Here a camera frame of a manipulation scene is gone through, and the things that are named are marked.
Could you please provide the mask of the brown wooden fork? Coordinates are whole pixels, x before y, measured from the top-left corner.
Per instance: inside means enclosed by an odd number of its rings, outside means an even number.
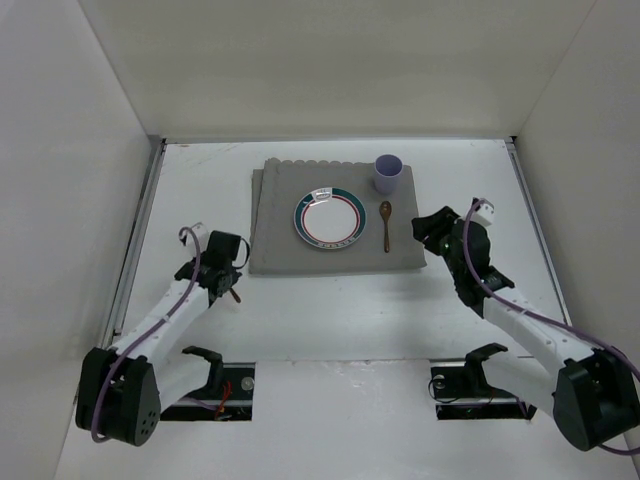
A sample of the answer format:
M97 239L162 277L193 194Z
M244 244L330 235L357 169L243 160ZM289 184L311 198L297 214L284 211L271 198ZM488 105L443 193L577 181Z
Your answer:
M242 302L242 299L240 297L240 295L235 291L235 289L233 287L231 287L229 289L230 294L232 295L234 301L238 304L240 304Z

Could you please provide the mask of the brown wooden spoon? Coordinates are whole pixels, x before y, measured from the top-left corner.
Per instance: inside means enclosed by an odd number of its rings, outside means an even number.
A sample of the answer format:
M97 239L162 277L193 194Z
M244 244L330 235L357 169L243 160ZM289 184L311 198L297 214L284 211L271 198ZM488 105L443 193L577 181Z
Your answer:
M379 213L383 221L384 228L384 252L390 252L390 232L389 221L392 215L392 205L388 200L383 201L379 206Z

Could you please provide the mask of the grey cloth placemat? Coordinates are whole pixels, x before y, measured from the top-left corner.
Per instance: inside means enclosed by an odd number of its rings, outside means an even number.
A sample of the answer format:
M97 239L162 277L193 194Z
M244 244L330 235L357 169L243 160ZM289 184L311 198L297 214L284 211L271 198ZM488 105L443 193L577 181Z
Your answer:
M374 187L374 165L361 162L279 160L271 158L257 173L256 203L249 271L266 276L355 275L418 270L426 265L422 246L412 234L418 215L413 173L404 167L395 191L381 195ZM293 213L307 193L337 187L365 206L362 237L340 250L321 250L304 242L294 229ZM390 252L384 252L380 204L392 205Z

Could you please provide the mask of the purple cup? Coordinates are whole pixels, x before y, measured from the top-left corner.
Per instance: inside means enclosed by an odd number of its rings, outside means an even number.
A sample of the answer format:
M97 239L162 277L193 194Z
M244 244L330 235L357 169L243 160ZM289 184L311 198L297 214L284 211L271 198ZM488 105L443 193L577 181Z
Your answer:
M381 195L392 194L403 173L404 164L392 154L384 154L374 162L374 187Z

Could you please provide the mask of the white plate green red rim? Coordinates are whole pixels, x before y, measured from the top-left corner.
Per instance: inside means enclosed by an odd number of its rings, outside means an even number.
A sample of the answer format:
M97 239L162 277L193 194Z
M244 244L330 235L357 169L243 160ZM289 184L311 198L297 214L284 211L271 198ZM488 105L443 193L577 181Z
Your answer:
M299 237L321 250L340 250L358 241L366 228L367 212L353 193L323 187L300 199L293 213Z

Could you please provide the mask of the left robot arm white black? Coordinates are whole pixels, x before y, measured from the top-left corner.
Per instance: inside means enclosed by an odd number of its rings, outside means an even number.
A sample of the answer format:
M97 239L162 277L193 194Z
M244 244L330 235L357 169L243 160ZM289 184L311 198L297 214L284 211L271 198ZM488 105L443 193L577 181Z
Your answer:
M100 444L119 441L141 446L162 414L187 398L205 407L204 396L219 400L221 413L233 392L221 354L176 344L190 325L225 295L233 295L250 244L243 237L183 227L180 241L191 258L175 273L168 290L137 327L110 346L94 347L84 357L75 424Z

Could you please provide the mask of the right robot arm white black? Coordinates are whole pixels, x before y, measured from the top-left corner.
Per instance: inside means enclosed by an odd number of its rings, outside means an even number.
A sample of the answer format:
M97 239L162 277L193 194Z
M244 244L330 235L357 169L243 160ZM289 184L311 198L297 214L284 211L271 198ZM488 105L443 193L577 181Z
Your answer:
M464 216L445 206L412 220L413 237L442 258L461 302L528 353L491 343L469 352L453 399L504 391L546 413L576 449L605 449L639 425L638 368L619 350L539 313L491 264L494 207L477 199Z

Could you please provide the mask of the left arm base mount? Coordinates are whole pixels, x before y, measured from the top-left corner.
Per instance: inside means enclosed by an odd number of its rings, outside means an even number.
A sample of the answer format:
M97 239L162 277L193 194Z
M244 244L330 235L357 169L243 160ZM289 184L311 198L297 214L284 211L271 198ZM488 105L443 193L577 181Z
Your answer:
M253 414L256 365L186 347L168 357L158 387L160 419L173 422L244 422Z

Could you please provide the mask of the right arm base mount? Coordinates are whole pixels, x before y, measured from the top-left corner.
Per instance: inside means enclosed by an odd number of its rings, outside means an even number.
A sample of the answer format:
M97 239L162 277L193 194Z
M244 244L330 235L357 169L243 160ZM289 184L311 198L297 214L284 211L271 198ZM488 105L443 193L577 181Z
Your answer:
M508 349L490 343L463 359L431 364L428 393L439 421L523 420L534 418L537 408L510 392L491 386L483 363Z

